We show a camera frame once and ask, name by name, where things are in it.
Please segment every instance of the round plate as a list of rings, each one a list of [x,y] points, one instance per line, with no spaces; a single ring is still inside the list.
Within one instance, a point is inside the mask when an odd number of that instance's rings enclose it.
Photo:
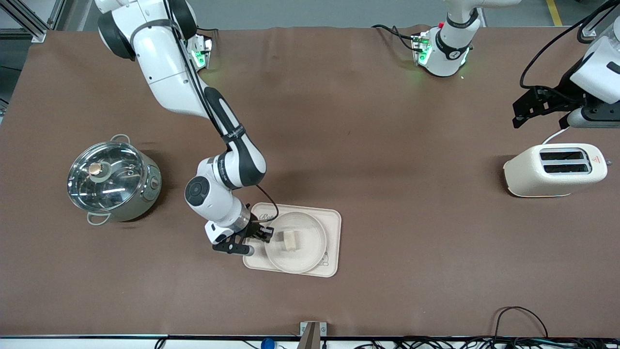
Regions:
[[[327,248],[327,235],[321,223],[302,212],[289,212],[276,218],[269,225],[273,236],[265,243],[267,257],[272,264],[286,273],[301,274],[319,264]],[[287,251],[283,233],[292,230],[297,249]]]

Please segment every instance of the white cable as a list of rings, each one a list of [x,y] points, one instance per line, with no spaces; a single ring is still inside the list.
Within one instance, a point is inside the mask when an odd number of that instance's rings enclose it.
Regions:
[[[556,132],[556,133],[554,133],[554,134],[552,134],[552,135],[548,136],[548,137],[547,137],[547,139],[545,139],[545,140],[543,141],[543,143],[542,143],[542,144],[547,144],[547,143],[549,143],[549,141],[550,141],[550,140],[552,140],[555,136],[557,136],[557,135],[561,134],[562,132],[564,132],[564,131],[568,130],[568,129],[569,129],[569,127],[570,127],[570,126],[568,126],[568,127],[567,127],[567,128],[565,128],[565,129],[559,130],[558,132]]]

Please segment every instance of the yellow line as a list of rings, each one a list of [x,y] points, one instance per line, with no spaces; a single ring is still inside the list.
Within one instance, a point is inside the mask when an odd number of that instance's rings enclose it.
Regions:
[[[562,25],[562,20],[560,19],[560,14],[557,11],[556,2],[554,0],[547,0],[547,7],[549,8],[549,12],[551,13],[553,25],[556,27],[560,27]]]

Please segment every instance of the gray floor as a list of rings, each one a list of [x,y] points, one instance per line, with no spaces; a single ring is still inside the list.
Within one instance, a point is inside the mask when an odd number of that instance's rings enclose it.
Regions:
[[[188,0],[203,28],[266,29],[271,27],[370,27],[374,24],[408,27],[445,20],[440,0]],[[585,17],[603,0],[555,0],[564,25]],[[63,30],[97,30],[99,10],[92,0],[74,0]],[[546,0],[522,0],[508,9],[486,9],[490,27],[553,25]],[[0,40],[0,65],[21,68],[28,40]],[[0,68],[0,97],[10,101],[19,71]]]

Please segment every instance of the blue object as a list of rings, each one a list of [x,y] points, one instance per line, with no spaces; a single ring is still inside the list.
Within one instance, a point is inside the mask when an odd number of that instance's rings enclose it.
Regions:
[[[260,349],[275,349],[275,342],[271,338],[265,338],[260,343]]]

